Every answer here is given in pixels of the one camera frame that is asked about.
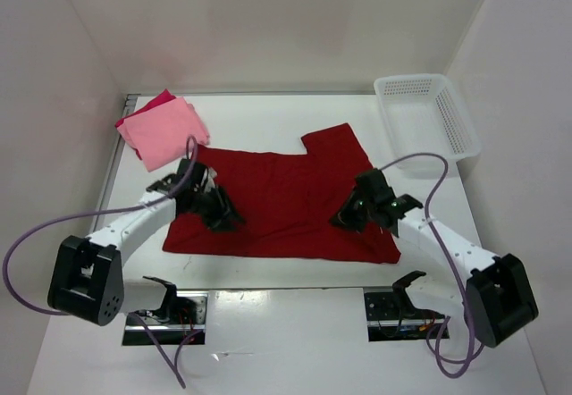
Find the dark red t shirt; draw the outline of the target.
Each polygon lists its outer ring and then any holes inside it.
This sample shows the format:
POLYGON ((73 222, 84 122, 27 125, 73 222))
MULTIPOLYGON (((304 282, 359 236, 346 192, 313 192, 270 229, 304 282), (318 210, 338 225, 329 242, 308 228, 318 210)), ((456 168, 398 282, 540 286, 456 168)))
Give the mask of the dark red t shirt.
POLYGON ((369 224, 363 232, 330 223, 354 186, 371 169, 347 123, 304 135, 303 155, 200 147, 198 160, 245 219, 234 231, 214 232, 195 214, 171 223, 165 252, 256 258, 309 258, 373 264, 400 260, 391 234, 369 224))

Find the light pink t shirt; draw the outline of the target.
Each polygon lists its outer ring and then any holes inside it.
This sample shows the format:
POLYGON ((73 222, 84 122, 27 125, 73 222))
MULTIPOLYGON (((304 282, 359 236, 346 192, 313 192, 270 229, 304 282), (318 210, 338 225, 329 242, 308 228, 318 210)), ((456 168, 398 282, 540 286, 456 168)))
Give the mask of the light pink t shirt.
POLYGON ((132 116, 117 130, 148 172, 183 156, 189 136, 199 145, 207 145, 210 139, 194 106, 183 97, 132 116))

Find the magenta t shirt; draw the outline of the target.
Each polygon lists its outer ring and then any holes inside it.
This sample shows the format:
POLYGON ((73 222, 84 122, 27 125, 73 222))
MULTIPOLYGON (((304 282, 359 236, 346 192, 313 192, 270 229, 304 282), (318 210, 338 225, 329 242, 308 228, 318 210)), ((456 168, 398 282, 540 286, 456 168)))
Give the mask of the magenta t shirt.
POLYGON ((149 110, 152 110, 160 105, 166 104, 170 101, 173 101, 176 98, 175 95, 173 95, 168 89, 164 89, 160 94, 158 94, 157 96, 153 97, 146 105, 144 105, 141 109, 139 109, 138 111, 135 111, 134 113, 131 113, 129 115, 124 116, 123 118, 121 118, 116 124, 115 124, 115 128, 119 129, 125 122, 126 119, 131 118, 132 116, 136 116, 139 113, 144 113, 147 112, 149 110))

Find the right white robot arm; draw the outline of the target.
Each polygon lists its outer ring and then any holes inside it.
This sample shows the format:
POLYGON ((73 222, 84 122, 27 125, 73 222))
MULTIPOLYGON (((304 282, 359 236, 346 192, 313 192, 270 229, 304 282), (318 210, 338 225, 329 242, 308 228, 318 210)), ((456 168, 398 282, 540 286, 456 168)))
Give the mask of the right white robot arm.
POLYGON ((446 287, 428 272, 414 270, 392 284, 392 307, 402 317, 421 309, 462 317, 478 341, 495 348, 539 315, 524 264, 511 254, 498 256, 427 215, 410 195, 387 189, 367 194, 354 188, 330 220, 331 225, 362 233, 369 225, 390 231, 397 246, 434 261, 453 274, 460 290, 446 287))

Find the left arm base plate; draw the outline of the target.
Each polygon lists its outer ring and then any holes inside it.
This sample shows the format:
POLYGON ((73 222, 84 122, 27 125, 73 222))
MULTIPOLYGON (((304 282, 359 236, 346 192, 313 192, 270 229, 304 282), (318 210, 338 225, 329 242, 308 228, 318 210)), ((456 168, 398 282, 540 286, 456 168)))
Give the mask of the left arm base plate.
POLYGON ((123 346, 150 346, 144 325, 162 346, 204 345, 206 341, 206 317, 208 292, 180 290, 177 292, 177 303, 169 311, 169 315, 156 311, 138 310, 138 317, 127 316, 122 336, 123 346))

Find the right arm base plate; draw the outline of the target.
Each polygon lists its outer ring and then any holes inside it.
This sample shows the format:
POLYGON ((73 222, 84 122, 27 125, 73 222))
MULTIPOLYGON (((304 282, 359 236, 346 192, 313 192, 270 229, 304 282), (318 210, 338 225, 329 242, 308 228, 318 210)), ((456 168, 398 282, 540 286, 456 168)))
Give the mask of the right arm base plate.
POLYGON ((370 342, 434 339, 444 322, 431 310, 402 311, 389 289, 364 290, 363 296, 370 342))

